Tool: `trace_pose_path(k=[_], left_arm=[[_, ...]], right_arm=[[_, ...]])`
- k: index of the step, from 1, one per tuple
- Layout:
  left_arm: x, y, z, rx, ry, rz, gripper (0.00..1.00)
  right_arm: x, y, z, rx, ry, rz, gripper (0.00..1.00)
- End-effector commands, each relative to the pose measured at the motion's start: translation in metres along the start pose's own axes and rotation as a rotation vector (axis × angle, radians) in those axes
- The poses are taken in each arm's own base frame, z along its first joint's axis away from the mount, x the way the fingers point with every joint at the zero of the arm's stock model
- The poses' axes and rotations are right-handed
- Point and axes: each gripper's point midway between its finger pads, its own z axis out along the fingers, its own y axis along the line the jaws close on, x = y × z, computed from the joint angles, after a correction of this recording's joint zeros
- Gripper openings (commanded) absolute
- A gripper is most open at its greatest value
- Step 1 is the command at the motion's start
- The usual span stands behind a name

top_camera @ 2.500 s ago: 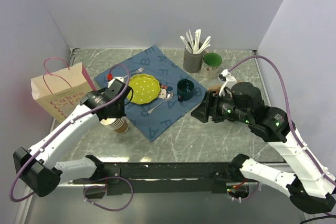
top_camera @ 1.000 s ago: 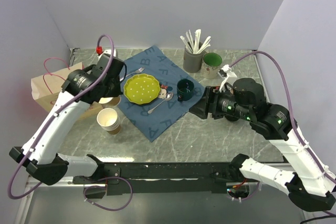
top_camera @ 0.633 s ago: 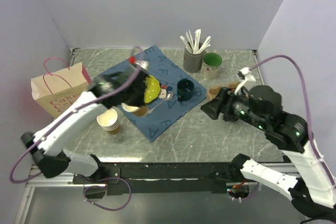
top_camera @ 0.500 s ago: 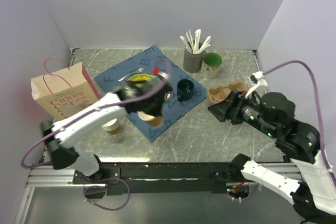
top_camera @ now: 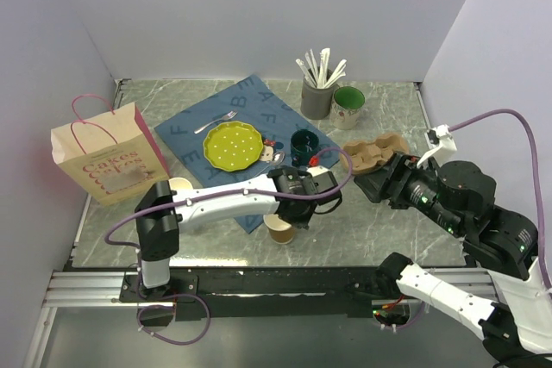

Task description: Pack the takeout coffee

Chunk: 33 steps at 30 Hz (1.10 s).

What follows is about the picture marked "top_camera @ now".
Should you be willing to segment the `brown pulp cup carrier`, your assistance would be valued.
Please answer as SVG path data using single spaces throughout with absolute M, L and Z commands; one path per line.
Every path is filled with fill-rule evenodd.
M 386 164 L 393 154 L 409 152 L 405 138 L 396 133 L 381 134 L 372 141 L 352 140 L 342 149 L 353 162 L 354 175 L 374 172 Z

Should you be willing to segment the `kraft paper cakes bag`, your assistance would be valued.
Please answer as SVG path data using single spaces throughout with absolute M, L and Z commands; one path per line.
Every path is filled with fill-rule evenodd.
M 135 103 L 51 130 L 55 164 L 103 206 L 169 179 L 165 158 Z

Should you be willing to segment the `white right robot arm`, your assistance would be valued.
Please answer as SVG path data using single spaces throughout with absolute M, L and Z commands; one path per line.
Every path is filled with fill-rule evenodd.
M 438 165 L 397 153 L 355 184 L 372 203 L 413 208 L 449 235 L 488 272 L 503 302 L 475 296 L 391 253 L 377 268 L 379 292 L 403 294 L 458 321 L 483 343 L 499 366 L 551 365 L 551 298 L 538 263 L 538 231 L 527 217 L 495 203 L 496 182 L 469 161 Z

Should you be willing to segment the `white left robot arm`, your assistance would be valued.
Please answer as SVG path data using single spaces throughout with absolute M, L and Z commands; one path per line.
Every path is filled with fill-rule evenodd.
M 245 181 L 217 187 L 172 190 L 167 181 L 150 188 L 135 208 L 141 255 L 140 290 L 150 300 L 171 289 L 170 259 L 179 251 L 183 230 L 248 215 L 277 215 L 307 228 L 317 207 L 342 203 L 333 172 L 284 166 Z

